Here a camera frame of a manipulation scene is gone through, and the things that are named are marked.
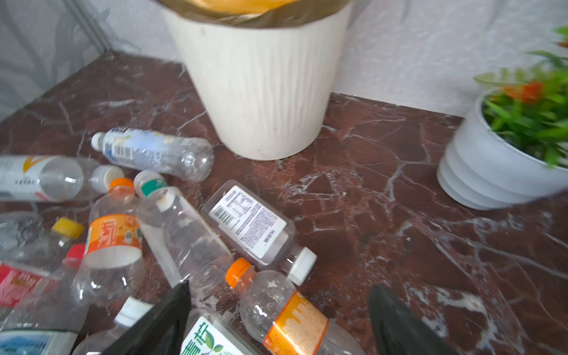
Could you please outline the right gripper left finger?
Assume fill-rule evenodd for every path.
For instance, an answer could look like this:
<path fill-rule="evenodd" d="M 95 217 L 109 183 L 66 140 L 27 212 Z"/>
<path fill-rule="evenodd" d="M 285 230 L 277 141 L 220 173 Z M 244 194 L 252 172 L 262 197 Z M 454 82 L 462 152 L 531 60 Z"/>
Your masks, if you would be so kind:
<path fill-rule="evenodd" d="M 103 353 L 179 354 L 191 308 L 189 283 L 183 281 Z"/>

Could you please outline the clear bottle white cap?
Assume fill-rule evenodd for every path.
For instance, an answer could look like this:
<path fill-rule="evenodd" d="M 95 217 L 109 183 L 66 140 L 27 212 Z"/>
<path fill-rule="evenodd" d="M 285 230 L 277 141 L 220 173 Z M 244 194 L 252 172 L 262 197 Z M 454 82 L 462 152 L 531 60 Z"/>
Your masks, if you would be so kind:
<path fill-rule="evenodd" d="M 88 336 L 78 344 L 72 355 L 102 354 L 106 348 L 124 335 L 152 307 L 153 304 L 129 297 L 113 320 L 113 327 Z"/>

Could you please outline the clear bottle green cap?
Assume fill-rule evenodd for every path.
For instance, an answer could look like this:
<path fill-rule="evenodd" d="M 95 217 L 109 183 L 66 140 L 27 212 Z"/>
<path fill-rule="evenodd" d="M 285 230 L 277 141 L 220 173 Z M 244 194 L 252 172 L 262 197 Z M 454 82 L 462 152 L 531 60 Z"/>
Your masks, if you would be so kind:
<path fill-rule="evenodd" d="M 134 188 L 141 199 L 138 224 L 168 283 L 175 287 L 187 281 L 192 301 L 206 300 L 233 263 L 229 248 L 161 174 L 139 172 Z"/>

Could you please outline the orange label bottle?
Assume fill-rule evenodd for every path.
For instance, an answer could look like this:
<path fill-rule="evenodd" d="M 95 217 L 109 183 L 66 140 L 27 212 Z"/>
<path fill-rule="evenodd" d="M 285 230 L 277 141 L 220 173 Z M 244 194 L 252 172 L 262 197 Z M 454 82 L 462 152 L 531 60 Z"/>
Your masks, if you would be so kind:
<path fill-rule="evenodd" d="M 240 295 L 243 325 L 271 354 L 364 354 L 358 341 L 313 306 L 284 275 L 236 260 L 226 282 Z"/>
<path fill-rule="evenodd" d="M 143 234 L 133 181 L 115 179 L 90 211 L 87 244 L 72 285 L 82 305 L 111 303 L 136 293 L 143 279 Z"/>

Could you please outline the bottle white yellow label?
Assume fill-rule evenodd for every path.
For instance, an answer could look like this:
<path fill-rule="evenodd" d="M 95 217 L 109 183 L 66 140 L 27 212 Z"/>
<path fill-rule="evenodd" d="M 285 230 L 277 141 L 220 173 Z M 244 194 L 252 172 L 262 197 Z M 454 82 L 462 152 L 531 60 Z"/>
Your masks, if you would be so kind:
<path fill-rule="evenodd" d="M 90 201 L 124 177 L 121 168 L 63 155 L 1 156 L 1 200 L 63 203 Z"/>

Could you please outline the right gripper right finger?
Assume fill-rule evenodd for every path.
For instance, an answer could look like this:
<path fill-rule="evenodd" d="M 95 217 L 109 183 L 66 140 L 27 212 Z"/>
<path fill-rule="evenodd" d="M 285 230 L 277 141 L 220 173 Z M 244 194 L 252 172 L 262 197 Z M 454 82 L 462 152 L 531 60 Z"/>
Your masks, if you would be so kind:
<path fill-rule="evenodd" d="M 368 312 L 377 349 L 381 354 L 457 353 L 418 319 L 387 286 L 374 285 L 371 288 Z"/>

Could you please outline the green tea label bottle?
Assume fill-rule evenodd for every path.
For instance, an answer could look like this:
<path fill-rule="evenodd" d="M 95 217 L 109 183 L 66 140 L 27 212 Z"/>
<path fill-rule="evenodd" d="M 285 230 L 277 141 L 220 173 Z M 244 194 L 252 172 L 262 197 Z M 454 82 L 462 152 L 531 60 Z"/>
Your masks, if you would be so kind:
<path fill-rule="evenodd" d="M 235 327 L 209 308 L 189 312 L 181 355 L 260 354 L 260 351 Z"/>

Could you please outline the clear bottle blue white label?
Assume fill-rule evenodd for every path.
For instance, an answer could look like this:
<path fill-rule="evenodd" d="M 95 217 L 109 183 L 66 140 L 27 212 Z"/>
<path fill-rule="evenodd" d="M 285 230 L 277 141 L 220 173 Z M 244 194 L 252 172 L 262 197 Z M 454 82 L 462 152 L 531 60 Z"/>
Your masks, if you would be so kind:
<path fill-rule="evenodd" d="M 116 127 L 94 134 L 91 146 L 111 164 L 133 170 L 152 170 L 183 180 L 202 181 L 214 165 L 213 147 L 204 138 Z"/>

